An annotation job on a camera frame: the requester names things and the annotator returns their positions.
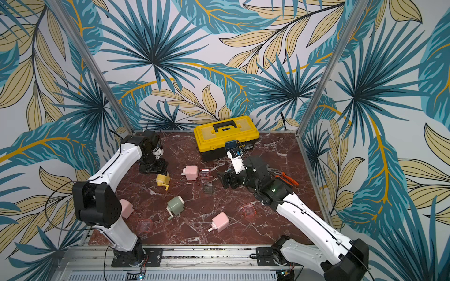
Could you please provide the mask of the yellow pencil sharpener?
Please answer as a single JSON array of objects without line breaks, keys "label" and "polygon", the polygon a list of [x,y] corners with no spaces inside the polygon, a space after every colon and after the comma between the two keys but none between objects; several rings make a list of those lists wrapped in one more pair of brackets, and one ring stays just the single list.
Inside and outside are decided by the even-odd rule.
[{"label": "yellow pencil sharpener", "polygon": [[165,187],[165,190],[168,191],[169,189],[169,183],[170,183],[170,175],[167,174],[158,174],[156,178],[157,186],[159,187]]}]

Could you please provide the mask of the pink pencil sharpener front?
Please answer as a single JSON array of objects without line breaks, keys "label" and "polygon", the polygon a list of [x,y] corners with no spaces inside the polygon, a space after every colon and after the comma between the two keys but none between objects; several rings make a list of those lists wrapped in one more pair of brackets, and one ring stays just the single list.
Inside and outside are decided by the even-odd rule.
[{"label": "pink pencil sharpener front", "polygon": [[217,216],[212,219],[211,227],[208,229],[208,232],[212,232],[213,230],[217,230],[218,233],[222,232],[229,225],[229,218],[224,213],[221,212]]}]

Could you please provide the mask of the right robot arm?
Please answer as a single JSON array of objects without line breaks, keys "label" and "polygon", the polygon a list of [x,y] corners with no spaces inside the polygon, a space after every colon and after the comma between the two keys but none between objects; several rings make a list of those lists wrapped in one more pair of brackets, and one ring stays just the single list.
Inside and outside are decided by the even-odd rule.
[{"label": "right robot arm", "polygon": [[264,206],[290,221],[313,243],[304,245],[286,235],[272,246],[280,265],[302,265],[327,281],[360,281],[369,271],[369,247],[351,240],[315,214],[294,192],[298,182],[261,158],[232,159],[233,166],[217,177],[225,189],[245,187]]}]

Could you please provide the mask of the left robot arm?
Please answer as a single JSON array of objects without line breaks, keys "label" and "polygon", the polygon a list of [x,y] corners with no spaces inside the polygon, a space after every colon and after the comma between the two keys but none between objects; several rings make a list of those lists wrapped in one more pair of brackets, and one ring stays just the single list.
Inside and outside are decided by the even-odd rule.
[{"label": "left robot arm", "polygon": [[76,218],[99,230],[112,244],[115,258],[131,267],[145,261],[145,252],[141,239],[123,220],[116,189],[136,162],[143,174],[166,175],[168,163],[162,158],[163,153],[157,132],[146,130],[128,135],[98,172],[87,181],[76,182],[72,188]]}]

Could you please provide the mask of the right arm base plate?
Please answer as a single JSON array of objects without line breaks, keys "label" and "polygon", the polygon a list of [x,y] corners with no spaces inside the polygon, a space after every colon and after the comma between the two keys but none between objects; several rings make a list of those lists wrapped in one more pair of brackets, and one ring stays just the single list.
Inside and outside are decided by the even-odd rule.
[{"label": "right arm base plate", "polygon": [[257,247],[255,256],[258,266],[280,266],[277,253],[272,247]]}]

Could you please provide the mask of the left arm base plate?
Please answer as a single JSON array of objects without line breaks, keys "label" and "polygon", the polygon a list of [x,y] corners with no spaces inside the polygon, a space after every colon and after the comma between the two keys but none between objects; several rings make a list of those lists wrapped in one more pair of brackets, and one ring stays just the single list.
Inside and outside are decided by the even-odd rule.
[{"label": "left arm base plate", "polygon": [[114,257],[111,262],[112,268],[159,268],[162,260],[162,248],[144,248],[144,255],[134,261],[133,258],[125,257],[122,254],[116,254],[114,250]]}]

